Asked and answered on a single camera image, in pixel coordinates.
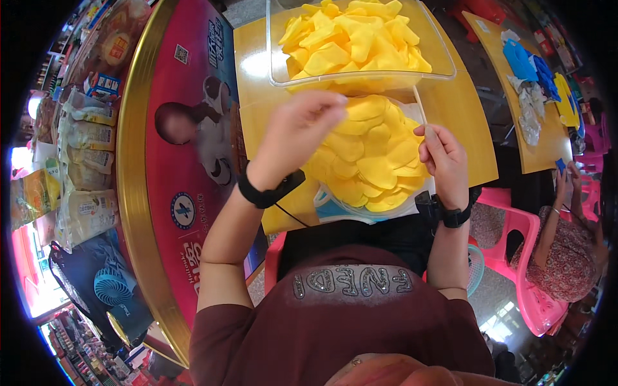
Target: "packaged food bag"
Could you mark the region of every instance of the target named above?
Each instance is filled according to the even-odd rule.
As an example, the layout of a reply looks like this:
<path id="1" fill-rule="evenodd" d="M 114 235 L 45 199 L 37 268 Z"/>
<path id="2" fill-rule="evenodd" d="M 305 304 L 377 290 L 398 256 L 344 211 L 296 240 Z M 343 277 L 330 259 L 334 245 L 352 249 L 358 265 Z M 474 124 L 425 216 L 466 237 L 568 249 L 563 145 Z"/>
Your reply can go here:
<path id="1" fill-rule="evenodd" d="M 114 153 L 103 150 L 67 148 L 67 157 L 70 162 L 84 164 L 99 173 L 111 174 Z"/>
<path id="2" fill-rule="evenodd" d="M 111 175 L 99 173 L 84 164 L 71 162 L 67 175 L 76 190 L 107 190 L 112 184 Z"/>
<path id="3" fill-rule="evenodd" d="M 11 230 L 56 210 L 59 197 L 60 183 L 47 169 L 11 181 Z"/>
<path id="4" fill-rule="evenodd" d="M 67 117 L 66 122 L 67 146 L 106 151 L 113 151 L 116 147 L 116 128 L 85 120 L 73 120 L 71 117 Z"/>
<path id="5" fill-rule="evenodd" d="M 64 231 L 71 248 L 118 224 L 118 201 L 112 189 L 72 191 L 66 203 Z"/>
<path id="6" fill-rule="evenodd" d="M 108 126 L 115 126 L 118 120 L 116 109 L 82 94 L 77 91 L 77 87 L 73 88 L 62 109 L 68 112 L 74 120 L 86 120 Z"/>

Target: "printed photo of person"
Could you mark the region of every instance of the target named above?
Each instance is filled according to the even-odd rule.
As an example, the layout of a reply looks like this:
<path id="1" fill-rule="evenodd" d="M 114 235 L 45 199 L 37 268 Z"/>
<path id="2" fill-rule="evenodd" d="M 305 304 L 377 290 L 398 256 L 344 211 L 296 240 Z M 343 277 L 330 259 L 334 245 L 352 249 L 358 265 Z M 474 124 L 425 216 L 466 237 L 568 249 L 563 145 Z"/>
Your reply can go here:
<path id="1" fill-rule="evenodd" d="M 172 145 L 192 143 L 210 178 L 222 187 L 232 187 L 231 92 L 214 76 L 204 79 L 203 92 L 203 101 L 195 106 L 178 102 L 160 105 L 154 114 L 154 126 L 159 136 Z"/>

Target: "blue plastic bag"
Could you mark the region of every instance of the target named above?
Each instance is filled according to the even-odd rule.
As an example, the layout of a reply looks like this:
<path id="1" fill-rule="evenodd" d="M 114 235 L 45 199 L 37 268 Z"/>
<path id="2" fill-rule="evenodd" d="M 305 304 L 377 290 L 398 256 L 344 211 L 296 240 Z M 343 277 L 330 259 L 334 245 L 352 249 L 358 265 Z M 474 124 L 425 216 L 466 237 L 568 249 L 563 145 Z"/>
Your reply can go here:
<path id="1" fill-rule="evenodd" d="M 528 61 L 528 53 L 521 44 L 513 39 L 508 39 L 502 52 L 509 61 L 513 74 L 517 78 L 528 82 L 538 82 L 539 78 L 536 70 Z"/>

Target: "qr code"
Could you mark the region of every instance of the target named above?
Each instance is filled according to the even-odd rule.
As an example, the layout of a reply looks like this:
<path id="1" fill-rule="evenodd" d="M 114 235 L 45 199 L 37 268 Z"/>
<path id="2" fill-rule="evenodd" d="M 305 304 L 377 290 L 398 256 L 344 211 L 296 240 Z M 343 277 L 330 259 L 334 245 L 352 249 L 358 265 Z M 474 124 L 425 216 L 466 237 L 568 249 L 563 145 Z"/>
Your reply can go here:
<path id="1" fill-rule="evenodd" d="M 187 64 L 188 60 L 189 60 L 189 51 L 184 48 L 183 46 L 177 44 L 176 45 L 176 52 L 174 53 L 174 57 L 176 59 L 178 59 L 179 61 L 183 62 L 184 64 Z"/>

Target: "blue fan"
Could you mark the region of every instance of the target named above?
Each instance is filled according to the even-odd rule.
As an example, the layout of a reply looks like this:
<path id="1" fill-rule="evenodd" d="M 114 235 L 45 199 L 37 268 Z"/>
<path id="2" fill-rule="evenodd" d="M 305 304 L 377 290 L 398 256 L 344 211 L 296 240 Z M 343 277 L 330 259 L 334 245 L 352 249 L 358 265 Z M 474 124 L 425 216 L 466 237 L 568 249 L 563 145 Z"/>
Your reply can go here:
<path id="1" fill-rule="evenodd" d="M 121 273 L 110 267 L 96 273 L 95 294 L 109 306 L 117 306 L 133 297 Z"/>

